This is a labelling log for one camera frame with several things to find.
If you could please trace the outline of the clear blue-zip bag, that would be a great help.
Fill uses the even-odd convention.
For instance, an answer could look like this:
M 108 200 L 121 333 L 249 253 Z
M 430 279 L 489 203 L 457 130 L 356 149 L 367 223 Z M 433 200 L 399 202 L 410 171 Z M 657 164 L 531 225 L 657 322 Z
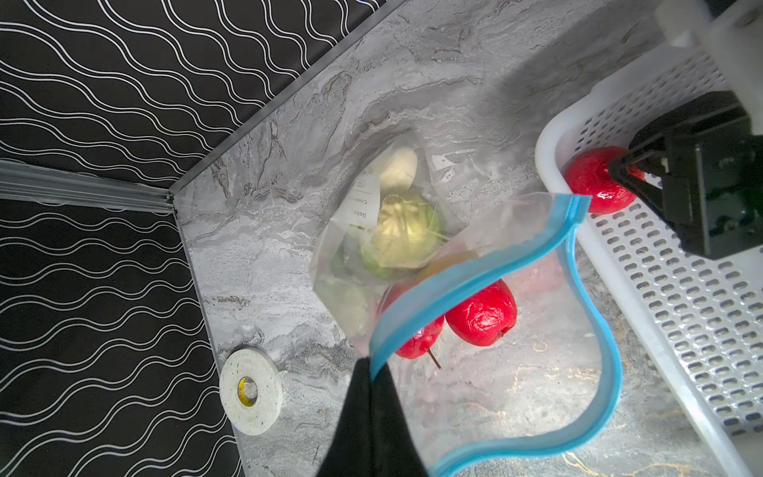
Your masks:
M 360 359 L 323 476 L 452 476 L 588 443 L 622 367 L 579 275 L 590 198 L 536 192 L 462 220 L 421 138 L 352 155 L 312 288 Z

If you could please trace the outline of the white toy radish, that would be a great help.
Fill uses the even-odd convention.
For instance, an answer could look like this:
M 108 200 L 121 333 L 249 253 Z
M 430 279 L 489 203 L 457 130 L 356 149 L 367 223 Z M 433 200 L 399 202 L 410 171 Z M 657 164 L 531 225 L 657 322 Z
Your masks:
M 379 180 L 383 195 L 411 188 L 418 166 L 416 152 L 410 147 L 389 147 L 366 168 Z

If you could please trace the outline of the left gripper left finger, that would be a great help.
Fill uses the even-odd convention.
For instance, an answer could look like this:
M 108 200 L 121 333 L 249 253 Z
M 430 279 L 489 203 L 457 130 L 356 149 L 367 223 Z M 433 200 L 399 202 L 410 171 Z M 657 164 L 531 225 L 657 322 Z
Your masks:
M 357 361 L 329 450 L 317 476 L 371 476 L 373 471 L 370 360 Z

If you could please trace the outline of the red toy fruit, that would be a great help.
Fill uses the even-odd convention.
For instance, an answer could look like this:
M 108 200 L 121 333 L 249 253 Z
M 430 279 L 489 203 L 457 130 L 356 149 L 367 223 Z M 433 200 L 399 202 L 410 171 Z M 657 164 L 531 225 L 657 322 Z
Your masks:
M 385 292 L 385 296 L 381 300 L 381 304 L 378 306 L 376 321 L 379 321 L 379 318 L 387 310 L 387 308 L 393 304 L 393 302 L 397 301 L 405 292 L 413 288 L 413 286 L 415 286 L 414 281 L 404 280 L 389 287 Z M 407 340 L 395 353 L 399 357 L 408 360 L 415 360 L 424 355 L 427 355 L 433 361 L 437 369 L 441 370 L 442 367 L 433 354 L 433 351 L 431 351 L 431 348 L 438 340 L 444 326 L 444 316 L 435 319 L 425 327 L 418 330 L 411 337 L 411 339 Z
M 517 324 L 518 306 L 504 280 L 498 280 L 444 314 L 451 330 L 478 347 L 496 344 Z

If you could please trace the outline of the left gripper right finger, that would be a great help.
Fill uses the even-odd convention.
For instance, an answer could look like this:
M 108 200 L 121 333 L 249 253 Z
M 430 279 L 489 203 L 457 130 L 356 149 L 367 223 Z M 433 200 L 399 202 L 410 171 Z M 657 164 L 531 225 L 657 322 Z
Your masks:
M 388 365 L 371 382 L 371 431 L 374 476 L 427 477 Z

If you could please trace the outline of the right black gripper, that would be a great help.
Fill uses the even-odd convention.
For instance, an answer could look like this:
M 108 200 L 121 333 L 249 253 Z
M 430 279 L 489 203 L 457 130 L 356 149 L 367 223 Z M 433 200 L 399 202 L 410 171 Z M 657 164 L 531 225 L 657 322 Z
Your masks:
M 685 252 L 720 260 L 762 244 L 762 138 L 732 91 L 705 93 L 659 116 L 607 169 Z

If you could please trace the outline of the small red toy apple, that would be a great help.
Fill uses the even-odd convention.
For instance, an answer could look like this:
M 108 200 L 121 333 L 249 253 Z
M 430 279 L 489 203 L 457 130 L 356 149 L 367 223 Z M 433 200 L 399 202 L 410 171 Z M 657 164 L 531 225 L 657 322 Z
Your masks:
M 591 214 L 615 214 L 636 201 L 636 195 L 616 183 L 608 170 L 608 163 L 625 153 L 616 146 L 590 149 L 577 155 L 566 168 L 564 179 L 571 192 L 592 198 Z

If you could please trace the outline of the green toy cabbage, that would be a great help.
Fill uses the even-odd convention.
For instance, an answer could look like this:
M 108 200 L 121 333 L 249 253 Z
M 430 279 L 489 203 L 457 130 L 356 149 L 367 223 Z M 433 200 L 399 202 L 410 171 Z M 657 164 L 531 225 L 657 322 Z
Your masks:
M 439 214 L 423 196 L 389 194 L 381 199 L 377 226 L 361 246 L 361 259 L 370 274 L 392 279 L 422 268 L 442 241 Z

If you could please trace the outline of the red toy fruit front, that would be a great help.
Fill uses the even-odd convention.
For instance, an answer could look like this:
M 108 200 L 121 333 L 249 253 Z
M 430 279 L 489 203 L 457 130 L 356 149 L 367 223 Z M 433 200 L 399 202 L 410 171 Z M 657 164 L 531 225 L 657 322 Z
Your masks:
M 376 321 L 379 321 L 379 318 L 387 310 L 387 308 L 393 304 L 393 302 L 397 301 L 405 292 L 413 288 L 413 286 L 415 286 L 414 281 L 404 280 L 389 287 L 385 292 L 385 296 L 381 300 L 381 304 L 378 306 Z M 408 360 L 415 360 L 424 355 L 427 355 L 433 361 L 437 369 L 441 370 L 442 367 L 433 354 L 433 351 L 431 351 L 431 348 L 438 340 L 444 326 L 444 316 L 435 319 L 425 327 L 418 330 L 411 337 L 411 339 L 407 340 L 395 353 L 399 357 Z

